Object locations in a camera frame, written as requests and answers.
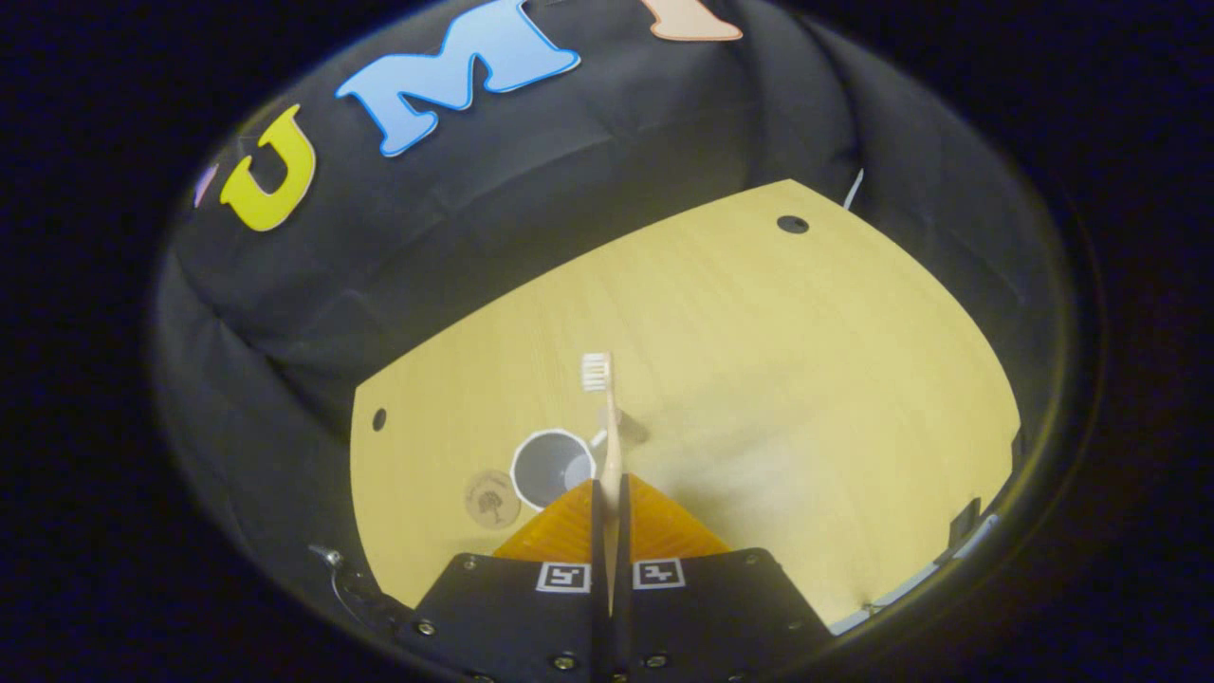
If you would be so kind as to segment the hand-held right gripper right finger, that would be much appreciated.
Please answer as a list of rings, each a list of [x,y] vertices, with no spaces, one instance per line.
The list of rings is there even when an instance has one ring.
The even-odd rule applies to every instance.
[[[662,552],[642,535],[666,531],[673,500],[628,474],[619,497],[615,558],[615,679],[762,682],[834,639],[768,550]]]

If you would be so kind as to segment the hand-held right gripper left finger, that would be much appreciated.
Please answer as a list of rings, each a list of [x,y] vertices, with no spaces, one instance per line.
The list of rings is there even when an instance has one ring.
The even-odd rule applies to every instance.
[[[588,560],[454,554],[395,645],[455,682],[607,682],[609,609],[599,480],[577,489]]]

